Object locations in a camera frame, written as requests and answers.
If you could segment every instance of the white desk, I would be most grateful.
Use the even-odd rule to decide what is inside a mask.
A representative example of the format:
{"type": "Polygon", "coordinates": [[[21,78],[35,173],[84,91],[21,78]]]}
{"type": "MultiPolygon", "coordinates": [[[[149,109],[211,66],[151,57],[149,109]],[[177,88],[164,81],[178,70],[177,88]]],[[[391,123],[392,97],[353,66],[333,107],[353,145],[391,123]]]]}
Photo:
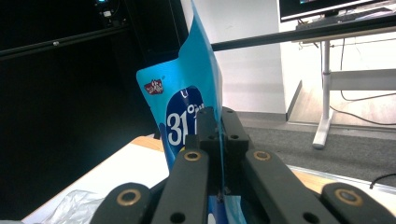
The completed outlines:
{"type": "MultiPolygon", "coordinates": [[[[368,182],[298,167],[290,167],[290,169],[306,187],[318,193],[321,192],[324,185],[335,181],[354,185],[382,203],[396,216],[396,190],[394,188],[388,190],[390,193],[387,193],[387,188],[384,191],[384,186],[380,184],[375,185],[375,189],[368,189],[368,182]]],[[[138,137],[40,206],[22,222],[24,224],[40,223],[52,214],[68,193],[76,189],[95,192],[105,198],[111,190],[120,184],[134,182],[151,188],[168,176],[162,142],[149,137],[138,137]]]]}
{"type": "Polygon", "coordinates": [[[131,143],[40,206],[22,222],[40,223],[52,214],[68,193],[76,189],[94,192],[105,198],[111,190],[123,183],[140,183],[151,188],[168,175],[163,152],[131,143]]]}
{"type": "Polygon", "coordinates": [[[332,72],[330,68],[330,41],[359,35],[383,34],[396,31],[396,27],[370,30],[367,32],[349,33],[345,35],[330,35],[319,39],[306,39],[302,42],[323,42],[323,111],[314,138],[313,147],[325,147],[327,134],[332,123],[332,109],[330,108],[330,91],[395,91],[396,69],[339,71],[332,72]]]}

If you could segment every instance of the blue plastic bag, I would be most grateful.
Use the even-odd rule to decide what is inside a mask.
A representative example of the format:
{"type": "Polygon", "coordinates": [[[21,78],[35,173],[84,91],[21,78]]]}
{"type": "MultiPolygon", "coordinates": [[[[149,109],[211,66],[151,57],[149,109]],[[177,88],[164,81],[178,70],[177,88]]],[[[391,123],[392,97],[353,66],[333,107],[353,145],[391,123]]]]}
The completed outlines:
{"type": "Polygon", "coordinates": [[[159,127],[169,169],[195,134],[196,112],[212,106],[221,114],[221,73],[195,6],[189,37],[178,58],[137,72],[137,82],[159,127]]]}

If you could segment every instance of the black wall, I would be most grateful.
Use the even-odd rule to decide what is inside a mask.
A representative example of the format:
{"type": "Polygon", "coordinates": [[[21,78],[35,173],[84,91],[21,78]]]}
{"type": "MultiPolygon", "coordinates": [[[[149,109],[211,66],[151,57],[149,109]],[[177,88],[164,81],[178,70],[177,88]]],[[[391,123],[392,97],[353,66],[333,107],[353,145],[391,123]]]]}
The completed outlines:
{"type": "Polygon", "coordinates": [[[0,13],[0,220],[26,217],[156,131],[135,74],[176,58],[187,37],[172,16],[182,15],[178,1],[122,1],[134,19],[128,31],[1,59],[4,50],[105,29],[93,2],[16,0],[0,13]]]}

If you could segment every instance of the wooden table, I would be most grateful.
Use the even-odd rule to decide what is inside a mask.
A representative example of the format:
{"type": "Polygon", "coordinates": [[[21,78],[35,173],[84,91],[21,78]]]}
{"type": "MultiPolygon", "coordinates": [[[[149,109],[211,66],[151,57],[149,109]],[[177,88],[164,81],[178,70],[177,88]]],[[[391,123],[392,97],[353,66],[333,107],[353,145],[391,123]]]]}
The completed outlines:
{"type": "MultiPolygon", "coordinates": [[[[163,151],[163,143],[160,140],[149,137],[137,137],[133,144],[163,151]]],[[[396,190],[395,194],[383,192],[377,189],[369,189],[370,183],[358,179],[347,178],[344,176],[330,175],[298,167],[290,167],[293,173],[303,182],[303,184],[317,193],[321,193],[323,186],[333,182],[345,182],[365,191],[372,198],[383,204],[388,210],[396,216],[396,190]]]]}

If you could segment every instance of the monitor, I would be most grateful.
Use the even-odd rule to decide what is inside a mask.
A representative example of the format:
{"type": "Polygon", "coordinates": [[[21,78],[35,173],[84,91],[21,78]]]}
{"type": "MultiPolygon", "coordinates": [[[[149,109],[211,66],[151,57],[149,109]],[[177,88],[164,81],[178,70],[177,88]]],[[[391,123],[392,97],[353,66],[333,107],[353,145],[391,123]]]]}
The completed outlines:
{"type": "Polygon", "coordinates": [[[339,10],[385,0],[279,0],[280,21],[294,21],[317,15],[336,15],[339,10]]]}

